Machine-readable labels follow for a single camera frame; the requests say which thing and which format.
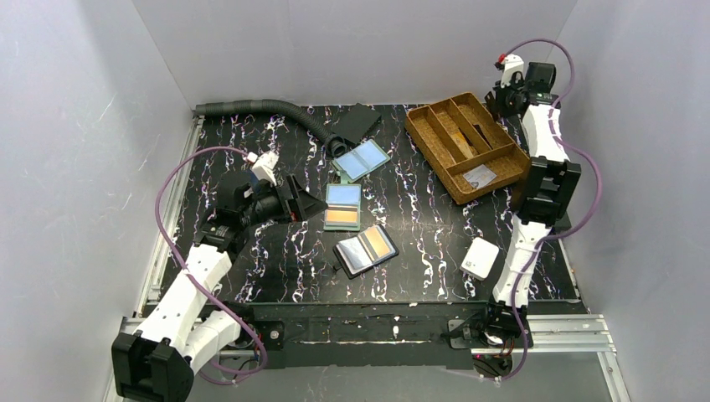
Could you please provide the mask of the black card holder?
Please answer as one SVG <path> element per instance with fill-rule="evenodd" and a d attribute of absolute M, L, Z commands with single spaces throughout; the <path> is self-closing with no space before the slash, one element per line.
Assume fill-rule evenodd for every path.
<path fill-rule="evenodd" d="M 341 240 L 333 246 L 333 252 L 338 262 L 344 270 L 345 275 L 351 280 L 399 255 L 399 249 L 386 229 L 381 224 L 374 226 L 380 228 L 392 249 L 390 254 L 382 259 L 375 258 L 372 249 L 363 238 L 363 232 L 365 230 L 352 238 Z"/>

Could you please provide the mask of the orange credit card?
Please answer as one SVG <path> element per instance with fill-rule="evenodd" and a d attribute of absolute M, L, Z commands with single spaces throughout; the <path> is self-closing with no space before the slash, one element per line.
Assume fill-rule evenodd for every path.
<path fill-rule="evenodd" d="M 382 259 L 391 252 L 391 247 L 378 226 L 373 226 L 363 232 L 363 238 L 370 246 L 376 259 Z"/>

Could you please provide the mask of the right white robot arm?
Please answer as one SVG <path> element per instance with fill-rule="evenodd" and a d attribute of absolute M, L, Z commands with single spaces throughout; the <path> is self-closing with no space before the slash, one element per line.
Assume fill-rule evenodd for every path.
<path fill-rule="evenodd" d="M 555 65 L 526 64 L 519 56 L 508 54 L 496 67 L 502 77 L 486 96 L 486 104 L 496 117 L 519 117 L 529 161 L 513 191 L 512 237 L 492 297 L 506 307 L 522 310 L 528 304 L 539 241 L 550 235 L 566 214 L 581 167 L 571 162 L 560 144 L 560 104 L 552 92 Z"/>

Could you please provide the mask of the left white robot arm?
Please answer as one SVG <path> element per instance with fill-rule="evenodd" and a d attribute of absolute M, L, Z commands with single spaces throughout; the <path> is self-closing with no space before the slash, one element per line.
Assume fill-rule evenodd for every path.
<path fill-rule="evenodd" d="M 307 221 L 327 208 L 292 175 L 273 184 L 239 173 L 218 188 L 215 205 L 199 222 L 181 272 L 157 307 L 131 333 L 121 332 L 111 345 L 116 392 L 135 401 L 184 401 L 200 369 L 246 332 L 265 359 L 265 346 L 254 329 L 219 302 L 198 318 L 214 288 L 259 224 Z"/>

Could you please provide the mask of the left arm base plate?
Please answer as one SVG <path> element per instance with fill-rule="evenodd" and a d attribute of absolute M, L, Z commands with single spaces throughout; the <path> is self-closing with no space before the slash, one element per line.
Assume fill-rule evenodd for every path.
<path fill-rule="evenodd" d="M 285 334 L 284 323 L 280 321 L 254 321 L 244 319 L 248 327 L 258 336 L 267 350 L 281 350 Z M 200 318 L 190 333 L 195 349 L 210 346 L 216 350 L 257 350 L 255 340 L 231 317 L 222 312 Z"/>

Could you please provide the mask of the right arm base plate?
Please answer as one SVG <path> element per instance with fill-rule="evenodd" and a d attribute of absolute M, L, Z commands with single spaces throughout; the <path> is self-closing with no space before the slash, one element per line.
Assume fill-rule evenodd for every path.
<path fill-rule="evenodd" d="M 447 328 L 440 334 L 451 348 L 488 348 L 494 353 L 511 353 L 517 348 L 523 348 L 524 341 L 531 348 L 534 345 L 532 331 L 527 322 L 523 322 L 523 330 L 514 318 L 493 319 L 488 322 L 478 316 L 463 319 L 452 319 L 447 322 Z"/>

